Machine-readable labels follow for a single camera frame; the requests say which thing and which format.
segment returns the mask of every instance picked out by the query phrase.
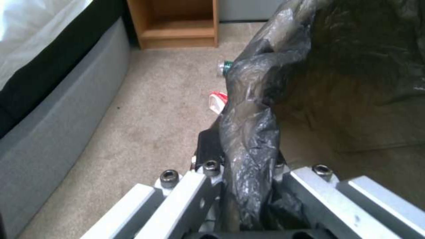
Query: wooden bookshelf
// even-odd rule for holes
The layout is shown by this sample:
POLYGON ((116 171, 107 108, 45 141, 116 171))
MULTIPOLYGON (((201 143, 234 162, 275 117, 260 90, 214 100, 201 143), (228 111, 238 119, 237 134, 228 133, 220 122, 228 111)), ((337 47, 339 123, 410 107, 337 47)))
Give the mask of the wooden bookshelf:
POLYGON ((218 0, 127 0, 140 47, 218 46, 218 0))

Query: bed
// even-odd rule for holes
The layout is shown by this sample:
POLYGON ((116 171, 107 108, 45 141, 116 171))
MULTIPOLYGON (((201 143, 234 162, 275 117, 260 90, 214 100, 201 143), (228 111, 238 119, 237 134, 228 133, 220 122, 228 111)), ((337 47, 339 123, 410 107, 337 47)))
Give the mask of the bed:
POLYGON ((74 165, 125 77, 124 7, 0 2, 0 213, 8 238, 74 165))

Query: black mattress edge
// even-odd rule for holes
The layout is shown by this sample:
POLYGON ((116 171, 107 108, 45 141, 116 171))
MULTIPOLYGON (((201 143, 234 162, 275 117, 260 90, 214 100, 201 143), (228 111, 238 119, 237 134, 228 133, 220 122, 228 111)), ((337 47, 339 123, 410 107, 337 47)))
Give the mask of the black mattress edge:
POLYGON ((40 104, 122 16, 124 0, 93 0, 0 91, 0 139, 40 104))

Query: trash bag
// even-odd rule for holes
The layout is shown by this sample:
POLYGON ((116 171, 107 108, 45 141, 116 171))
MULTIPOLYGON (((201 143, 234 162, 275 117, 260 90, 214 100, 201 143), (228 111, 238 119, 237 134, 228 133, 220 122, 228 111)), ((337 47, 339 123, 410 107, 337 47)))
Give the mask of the trash bag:
POLYGON ((284 215, 266 213, 270 208, 295 208, 290 214, 303 220, 302 206, 290 192, 276 200, 272 190, 281 138, 275 113, 292 115, 307 127, 317 122, 332 150, 425 142, 425 114, 415 115, 425 103, 424 5, 418 0, 282 3, 226 76, 229 99, 220 116, 220 141, 228 230, 270 228, 266 223, 276 220, 265 217, 284 215), (385 117, 388 123, 382 122, 385 117), (397 129, 400 124, 411 127, 397 129))

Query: gray bed frame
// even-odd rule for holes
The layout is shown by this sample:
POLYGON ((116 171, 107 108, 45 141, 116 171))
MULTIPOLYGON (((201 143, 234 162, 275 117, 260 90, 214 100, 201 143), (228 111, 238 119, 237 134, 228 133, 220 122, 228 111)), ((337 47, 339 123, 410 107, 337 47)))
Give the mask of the gray bed frame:
POLYGON ((119 19, 0 140, 0 212, 8 238, 17 237, 84 150, 127 73, 129 54, 119 19))

